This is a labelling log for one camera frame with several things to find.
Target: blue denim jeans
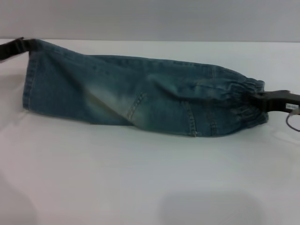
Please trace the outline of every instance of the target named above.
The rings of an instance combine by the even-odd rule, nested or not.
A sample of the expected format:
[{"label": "blue denim jeans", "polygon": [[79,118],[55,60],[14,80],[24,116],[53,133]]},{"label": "blue denim jeans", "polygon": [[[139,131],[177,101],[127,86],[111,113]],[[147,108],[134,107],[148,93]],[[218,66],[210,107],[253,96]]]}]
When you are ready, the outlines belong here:
[{"label": "blue denim jeans", "polygon": [[267,122],[245,95],[264,82],[207,64],[83,55],[42,40],[30,59],[23,107],[91,124],[222,136]]}]

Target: white backdrop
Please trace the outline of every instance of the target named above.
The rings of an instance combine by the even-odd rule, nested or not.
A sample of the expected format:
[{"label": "white backdrop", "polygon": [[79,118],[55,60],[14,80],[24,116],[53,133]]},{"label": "white backdrop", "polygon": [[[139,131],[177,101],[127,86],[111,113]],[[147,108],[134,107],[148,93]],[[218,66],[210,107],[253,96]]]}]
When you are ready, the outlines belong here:
[{"label": "white backdrop", "polygon": [[299,0],[0,0],[0,38],[300,41]]},{"label": "white backdrop", "polygon": [[[217,64],[300,94],[300,43],[51,42]],[[300,133],[286,113],[220,138],[44,117],[22,111],[27,62],[0,64],[0,225],[299,225]]]}]

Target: white wall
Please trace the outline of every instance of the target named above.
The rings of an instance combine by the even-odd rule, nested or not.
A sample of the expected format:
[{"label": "white wall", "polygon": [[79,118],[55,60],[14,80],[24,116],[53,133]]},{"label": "white wall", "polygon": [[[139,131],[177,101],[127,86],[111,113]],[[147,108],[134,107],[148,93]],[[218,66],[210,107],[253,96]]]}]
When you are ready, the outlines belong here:
[{"label": "white wall", "polygon": [[0,38],[300,41],[299,0],[0,0]]}]

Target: elastic waistband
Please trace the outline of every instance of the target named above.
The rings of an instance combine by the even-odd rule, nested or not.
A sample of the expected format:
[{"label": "elastic waistband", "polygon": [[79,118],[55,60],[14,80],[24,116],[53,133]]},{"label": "elastic waistband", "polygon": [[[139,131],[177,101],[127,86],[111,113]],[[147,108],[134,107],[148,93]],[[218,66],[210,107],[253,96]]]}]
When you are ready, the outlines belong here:
[{"label": "elastic waistband", "polygon": [[[243,83],[244,91],[250,94],[264,91],[264,85],[264,81],[258,81],[252,78],[247,78]],[[262,112],[260,109],[253,106],[247,98],[243,98],[242,101],[241,107],[237,110],[241,122],[245,127],[252,128],[268,121],[269,116],[266,112]]]}]

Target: pocket stitching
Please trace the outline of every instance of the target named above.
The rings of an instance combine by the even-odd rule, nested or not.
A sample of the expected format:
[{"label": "pocket stitching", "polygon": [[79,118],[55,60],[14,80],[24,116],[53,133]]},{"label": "pocket stitching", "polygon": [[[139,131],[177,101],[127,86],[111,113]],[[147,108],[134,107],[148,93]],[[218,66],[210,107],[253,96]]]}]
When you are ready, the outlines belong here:
[{"label": "pocket stitching", "polygon": [[191,136],[197,137],[198,132],[196,131],[195,118],[191,109],[191,106],[188,101],[183,102],[184,108],[187,111],[188,120],[189,120],[189,128]]},{"label": "pocket stitching", "polygon": [[137,109],[137,107],[139,106],[139,104],[141,103],[141,101],[147,96],[147,93],[141,92],[139,94],[139,96],[136,98],[136,100],[134,101],[134,103],[132,104],[132,106],[130,107],[128,113],[127,113],[127,118],[129,120],[132,119],[133,114],[135,113],[135,110]]}]

